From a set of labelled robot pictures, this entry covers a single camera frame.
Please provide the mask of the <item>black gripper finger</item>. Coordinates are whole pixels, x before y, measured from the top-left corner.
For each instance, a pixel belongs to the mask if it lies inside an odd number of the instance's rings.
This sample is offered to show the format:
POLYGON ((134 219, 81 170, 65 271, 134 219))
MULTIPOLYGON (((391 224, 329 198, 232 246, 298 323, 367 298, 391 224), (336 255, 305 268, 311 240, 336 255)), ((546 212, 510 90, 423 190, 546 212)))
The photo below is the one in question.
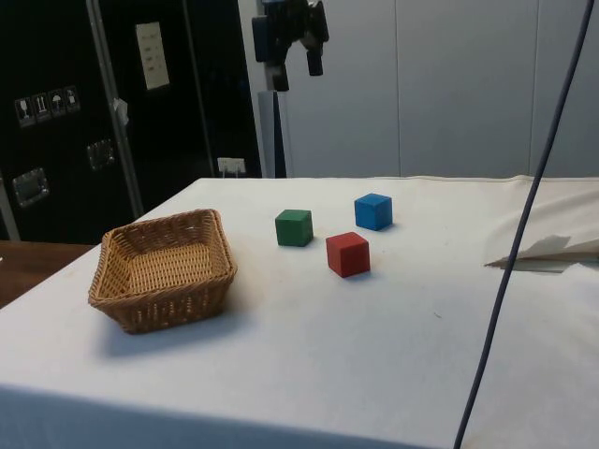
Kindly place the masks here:
POLYGON ((322 1, 299 1, 299 41, 306 50, 309 75, 323 75, 323 48, 329 41, 324 3, 322 1))
POLYGON ((270 90, 289 90, 286 56, 297 40, 297 24, 292 4, 263 4, 262 15, 252 18, 256 60, 266 69, 270 90))

